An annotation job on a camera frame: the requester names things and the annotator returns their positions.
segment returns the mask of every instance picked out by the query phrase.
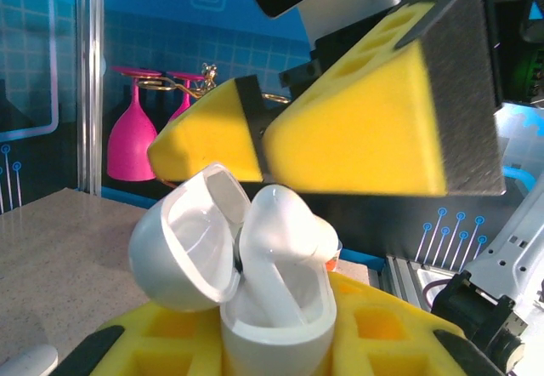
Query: countertop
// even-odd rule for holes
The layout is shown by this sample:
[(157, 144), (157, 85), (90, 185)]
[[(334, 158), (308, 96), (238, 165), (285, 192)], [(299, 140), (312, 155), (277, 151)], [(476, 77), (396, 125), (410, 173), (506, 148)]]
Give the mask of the countertop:
[[(0, 363), (51, 344), (64, 359), (87, 335), (147, 302), (128, 268), (145, 210), (64, 189), (0, 215)], [(363, 265), (337, 271), (368, 283)]]

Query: white earbud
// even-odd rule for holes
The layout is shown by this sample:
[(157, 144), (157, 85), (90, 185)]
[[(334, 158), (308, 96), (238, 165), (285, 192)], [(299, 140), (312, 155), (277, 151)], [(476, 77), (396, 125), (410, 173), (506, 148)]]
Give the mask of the white earbud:
[(324, 264), (337, 251), (335, 230), (294, 191), (264, 187), (253, 199), (240, 236), (243, 276), (275, 328), (307, 323), (276, 262)]

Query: earbud case lid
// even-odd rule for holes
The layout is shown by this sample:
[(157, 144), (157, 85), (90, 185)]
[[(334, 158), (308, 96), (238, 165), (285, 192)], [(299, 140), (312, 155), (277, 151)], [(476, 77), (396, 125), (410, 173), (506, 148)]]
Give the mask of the earbud case lid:
[(240, 282), (234, 243), (250, 204), (220, 163), (178, 186), (134, 228), (128, 256), (136, 283), (171, 310), (207, 310), (232, 299)]

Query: pink wine glass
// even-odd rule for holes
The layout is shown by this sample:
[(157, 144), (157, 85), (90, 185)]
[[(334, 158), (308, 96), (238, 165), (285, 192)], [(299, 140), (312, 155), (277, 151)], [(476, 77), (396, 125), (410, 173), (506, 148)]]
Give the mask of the pink wine glass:
[(107, 173), (117, 180), (141, 182), (155, 174), (147, 157), (147, 149), (156, 138), (156, 130), (139, 103), (139, 78), (160, 77), (158, 71), (112, 67), (123, 76), (131, 77), (132, 100), (119, 117), (108, 139)]
[[(172, 77), (177, 78), (179, 80), (184, 81), (184, 86), (186, 88), (190, 88), (190, 83), (196, 82), (196, 81), (204, 81), (205, 77), (202, 75), (197, 74), (189, 74), (187, 72), (179, 72), (179, 71), (169, 71), (168, 74), (170, 74)], [(190, 97), (187, 93), (184, 92), (184, 99), (181, 102), (181, 106), (172, 114), (169, 122), (173, 121), (177, 117), (179, 117), (184, 111), (187, 110), (187, 108), (190, 107)]]

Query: yellow foam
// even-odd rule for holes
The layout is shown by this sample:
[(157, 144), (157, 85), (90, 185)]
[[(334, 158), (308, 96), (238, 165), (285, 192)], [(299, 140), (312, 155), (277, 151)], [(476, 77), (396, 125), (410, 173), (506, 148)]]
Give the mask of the yellow foam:
[(263, 180), (234, 79), (170, 122), (147, 153), (159, 179), (187, 180), (221, 162), (239, 181)]
[[(383, 291), (329, 273), (337, 322), (314, 376), (464, 376), (433, 331), (461, 329)], [(107, 322), (121, 325), (92, 376), (231, 375), (218, 309), (180, 314), (153, 303)]]
[(304, 192), (446, 194), (421, 44), (394, 49), (432, 7), (388, 15), (270, 124), (263, 145), (278, 182)]

